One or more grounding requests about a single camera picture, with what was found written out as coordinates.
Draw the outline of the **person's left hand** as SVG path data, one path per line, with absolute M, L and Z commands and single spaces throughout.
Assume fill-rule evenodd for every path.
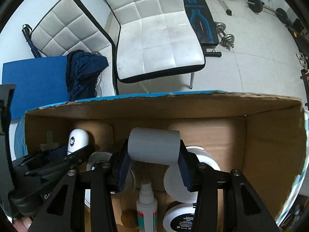
M 32 220 L 29 217 L 13 219 L 13 226 L 18 232 L 27 232 L 31 224 L 32 224 Z

